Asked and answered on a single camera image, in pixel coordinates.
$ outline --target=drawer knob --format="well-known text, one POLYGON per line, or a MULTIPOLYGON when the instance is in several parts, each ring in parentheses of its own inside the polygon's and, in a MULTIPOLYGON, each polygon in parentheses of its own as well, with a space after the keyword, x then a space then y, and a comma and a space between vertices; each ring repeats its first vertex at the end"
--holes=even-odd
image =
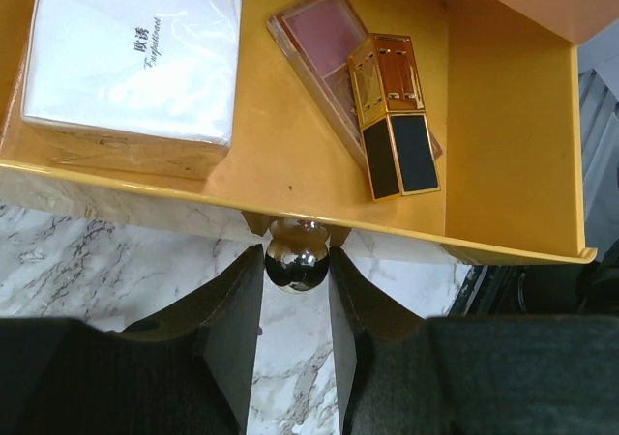
POLYGON ((304 293, 322 283, 329 271, 329 231, 315 221, 276 218, 270 226, 265 267, 273 283, 288 293, 304 293))

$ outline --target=white marble countertop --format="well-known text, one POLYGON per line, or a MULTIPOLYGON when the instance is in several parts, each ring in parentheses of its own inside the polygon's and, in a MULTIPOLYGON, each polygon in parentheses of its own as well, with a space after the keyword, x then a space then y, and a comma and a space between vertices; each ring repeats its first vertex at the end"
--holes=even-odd
MULTIPOLYGON (((189 294, 248 247, 1 202, 0 243, 0 316, 75 316, 104 330, 122 330, 189 294)), ((459 264, 353 260, 423 317, 446 313, 468 272, 459 264)), ((337 433, 327 281, 290 295, 265 276, 260 327, 248 433, 337 433)))

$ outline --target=metallic knob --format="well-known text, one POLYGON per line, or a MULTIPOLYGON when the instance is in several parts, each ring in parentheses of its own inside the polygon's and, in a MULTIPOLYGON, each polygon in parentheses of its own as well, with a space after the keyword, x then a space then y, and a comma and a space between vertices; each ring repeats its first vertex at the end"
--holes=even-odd
POLYGON ((273 283, 288 293, 317 287, 329 271, 329 232, 317 222, 278 218, 271 223, 273 240, 265 266, 273 283))

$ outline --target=yellow drawer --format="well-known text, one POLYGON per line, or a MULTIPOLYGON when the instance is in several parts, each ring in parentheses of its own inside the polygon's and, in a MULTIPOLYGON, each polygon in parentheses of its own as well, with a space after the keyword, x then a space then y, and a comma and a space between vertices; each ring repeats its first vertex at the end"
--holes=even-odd
MULTIPOLYGON (((371 201, 266 28, 295 0, 244 0, 234 136, 209 180, 54 164, 5 127, 0 167, 163 199, 421 239, 466 262, 589 262, 575 47, 497 0, 350 0, 370 31, 411 35, 442 191, 371 201)), ((0 0, 0 104, 9 104, 34 0, 0 0)))

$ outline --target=drawer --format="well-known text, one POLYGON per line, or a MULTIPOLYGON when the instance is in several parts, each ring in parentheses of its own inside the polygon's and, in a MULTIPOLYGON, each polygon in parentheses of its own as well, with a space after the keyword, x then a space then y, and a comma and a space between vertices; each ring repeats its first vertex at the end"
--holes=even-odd
MULTIPOLYGON (((64 189, 76 206, 88 198, 94 217, 109 211, 105 198, 67 196, 68 186, 138 194, 167 208, 243 211, 254 221, 312 219, 374 234, 402 256, 425 247, 469 263, 595 257, 584 244, 572 43, 498 0, 350 0, 370 31, 412 36, 428 123, 445 151, 441 191, 373 203, 367 176, 266 28, 293 1, 244 0, 232 149, 208 181, 56 164, 15 121, 2 132, 0 168, 12 180, 44 181, 51 193, 64 189)), ((0 104, 15 93, 33 2, 0 0, 0 104)), ((0 196, 32 206, 29 191, 10 187, 0 196)), ((132 223, 152 225, 142 222, 148 212, 144 204, 132 223)), ((172 228, 192 231, 180 222, 172 228)))

